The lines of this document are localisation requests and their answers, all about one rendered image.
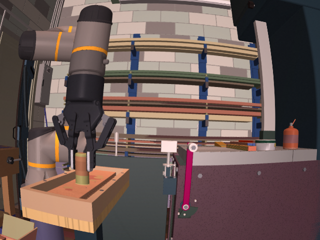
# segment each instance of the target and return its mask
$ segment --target white pillar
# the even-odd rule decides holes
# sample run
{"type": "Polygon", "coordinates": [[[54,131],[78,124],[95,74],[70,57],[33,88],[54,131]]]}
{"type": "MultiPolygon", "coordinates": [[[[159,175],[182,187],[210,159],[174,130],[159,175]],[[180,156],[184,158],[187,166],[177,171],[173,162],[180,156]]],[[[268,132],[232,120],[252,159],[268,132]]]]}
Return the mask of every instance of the white pillar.
{"type": "Polygon", "coordinates": [[[275,85],[267,23],[254,21],[261,81],[261,131],[276,130],[275,85]]]}

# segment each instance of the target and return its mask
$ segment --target open box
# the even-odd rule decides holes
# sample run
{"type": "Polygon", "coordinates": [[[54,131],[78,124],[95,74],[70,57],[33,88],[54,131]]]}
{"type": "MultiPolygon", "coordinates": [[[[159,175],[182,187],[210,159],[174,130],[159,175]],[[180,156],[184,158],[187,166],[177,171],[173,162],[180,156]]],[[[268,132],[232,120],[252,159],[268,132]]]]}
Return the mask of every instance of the open box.
{"type": "Polygon", "coordinates": [[[75,180],[75,170],[22,187],[23,216],[63,228],[94,233],[129,187],[129,169],[96,166],[91,173],[95,171],[114,172],[115,177],[87,199],[49,192],[75,180]]]}

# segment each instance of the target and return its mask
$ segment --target bottle label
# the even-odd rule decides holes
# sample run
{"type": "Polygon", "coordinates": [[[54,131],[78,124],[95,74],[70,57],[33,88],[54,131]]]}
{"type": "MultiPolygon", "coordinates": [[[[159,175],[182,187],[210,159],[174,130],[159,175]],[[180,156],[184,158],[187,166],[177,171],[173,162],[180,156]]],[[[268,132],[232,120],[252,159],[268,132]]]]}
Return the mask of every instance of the bottle label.
{"type": "Polygon", "coordinates": [[[283,135],[284,144],[297,144],[299,140],[299,135],[283,135]]]}

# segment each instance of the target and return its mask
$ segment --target green bracket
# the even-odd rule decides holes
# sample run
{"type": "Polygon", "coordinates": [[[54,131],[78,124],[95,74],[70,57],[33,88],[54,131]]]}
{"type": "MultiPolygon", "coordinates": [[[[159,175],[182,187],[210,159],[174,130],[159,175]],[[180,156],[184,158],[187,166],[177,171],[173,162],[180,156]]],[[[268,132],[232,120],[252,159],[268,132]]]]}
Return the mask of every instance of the green bracket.
{"type": "Polygon", "coordinates": [[[190,206],[188,210],[182,210],[179,208],[179,216],[178,219],[190,219],[193,214],[196,213],[198,207],[190,206]]]}

